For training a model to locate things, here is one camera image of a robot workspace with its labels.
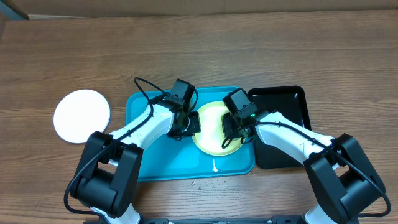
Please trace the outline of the yellow-green plate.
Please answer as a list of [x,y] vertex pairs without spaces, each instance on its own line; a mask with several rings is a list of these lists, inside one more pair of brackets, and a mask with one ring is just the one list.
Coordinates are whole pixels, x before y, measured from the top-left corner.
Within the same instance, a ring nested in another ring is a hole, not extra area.
[[212,156],[227,156],[242,146],[239,140],[234,140],[226,149],[221,147],[225,140],[221,118],[229,113],[222,101],[207,103],[197,112],[201,131],[195,133],[192,139],[199,149]]

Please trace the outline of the white plate with red smear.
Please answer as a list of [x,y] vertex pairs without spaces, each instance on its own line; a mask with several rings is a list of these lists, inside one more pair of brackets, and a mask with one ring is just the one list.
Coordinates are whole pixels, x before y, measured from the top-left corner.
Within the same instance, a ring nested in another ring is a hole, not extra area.
[[57,105],[53,125],[66,142],[85,143],[95,131],[102,132],[109,124],[111,110],[106,98],[94,90],[77,90]]

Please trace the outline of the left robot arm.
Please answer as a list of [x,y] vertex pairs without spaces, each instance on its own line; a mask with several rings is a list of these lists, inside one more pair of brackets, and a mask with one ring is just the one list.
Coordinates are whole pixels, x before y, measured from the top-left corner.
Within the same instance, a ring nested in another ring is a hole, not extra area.
[[179,141],[198,132],[198,112],[165,100],[149,103],[125,127],[90,135],[64,197],[89,207],[86,214],[96,215],[99,223],[139,223],[131,200],[144,151],[163,135]]

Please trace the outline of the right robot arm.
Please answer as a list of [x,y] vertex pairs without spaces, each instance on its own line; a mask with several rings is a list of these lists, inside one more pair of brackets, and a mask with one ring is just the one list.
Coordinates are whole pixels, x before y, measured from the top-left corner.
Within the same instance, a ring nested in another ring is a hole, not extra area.
[[355,138],[314,133],[280,112],[250,114],[246,119],[226,113],[221,119],[226,148],[233,139],[249,143],[258,138],[301,163],[308,175],[317,205],[299,223],[357,223],[370,217],[365,209],[379,198],[386,203],[383,217],[391,211],[385,186]]

